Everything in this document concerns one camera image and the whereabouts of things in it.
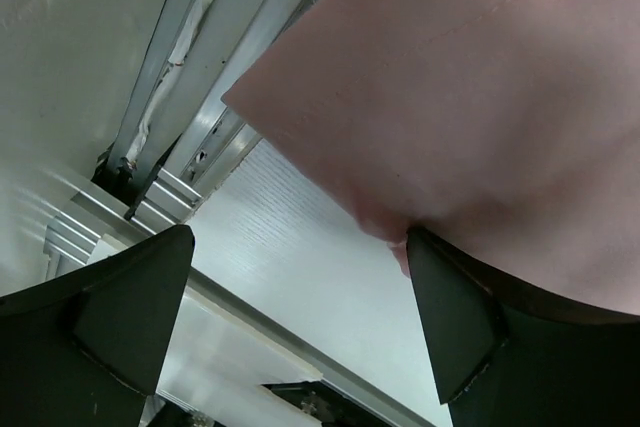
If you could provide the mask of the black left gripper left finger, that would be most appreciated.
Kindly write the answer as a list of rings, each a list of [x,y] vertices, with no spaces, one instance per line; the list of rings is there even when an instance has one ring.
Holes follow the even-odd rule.
[[[191,269],[173,226],[1,299],[4,426],[136,426],[156,392]]]

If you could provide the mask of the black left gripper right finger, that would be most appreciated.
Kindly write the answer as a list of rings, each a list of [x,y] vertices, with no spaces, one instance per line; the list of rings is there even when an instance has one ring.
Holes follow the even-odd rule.
[[[407,259],[456,426],[635,426],[639,319],[551,293],[423,228]]]

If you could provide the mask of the pink trousers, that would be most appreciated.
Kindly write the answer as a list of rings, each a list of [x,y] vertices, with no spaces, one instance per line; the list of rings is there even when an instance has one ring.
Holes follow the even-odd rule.
[[[225,104],[369,235],[639,310],[639,0],[319,0]]]

